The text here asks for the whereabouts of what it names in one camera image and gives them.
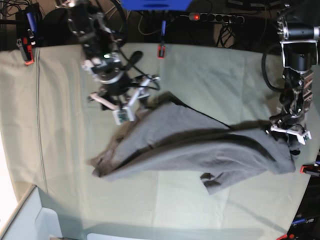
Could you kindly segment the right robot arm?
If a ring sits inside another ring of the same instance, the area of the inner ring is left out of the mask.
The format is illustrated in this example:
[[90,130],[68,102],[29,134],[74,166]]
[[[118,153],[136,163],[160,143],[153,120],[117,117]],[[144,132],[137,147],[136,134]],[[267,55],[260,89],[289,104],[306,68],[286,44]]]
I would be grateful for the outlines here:
[[110,28],[98,5],[89,0],[58,0],[56,6],[67,11],[67,24],[82,47],[81,67],[100,84],[88,101],[111,111],[117,125],[134,122],[133,106],[139,103],[140,108],[146,108],[149,90],[160,90],[160,77],[136,66],[144,55],[142,51],[130,57],[122,52],[127,35]]

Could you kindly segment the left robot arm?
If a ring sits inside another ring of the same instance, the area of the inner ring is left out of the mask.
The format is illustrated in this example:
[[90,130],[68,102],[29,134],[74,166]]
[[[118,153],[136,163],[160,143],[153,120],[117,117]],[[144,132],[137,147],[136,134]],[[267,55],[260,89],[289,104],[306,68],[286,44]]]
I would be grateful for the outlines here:
[[[279,42],[269,46],[262,55],[263,79],[280,94],[280,108],[270,117],[270,130],[293,136],[305,145],[312,138],[306,127],[306,115],[313,101],[313,66],[320,63],[320,2],[318,0],[284,0],[271,23],[277,30]],[[282,88],[273,86],[267,75],[267,55],[280,48],[282,59]]]

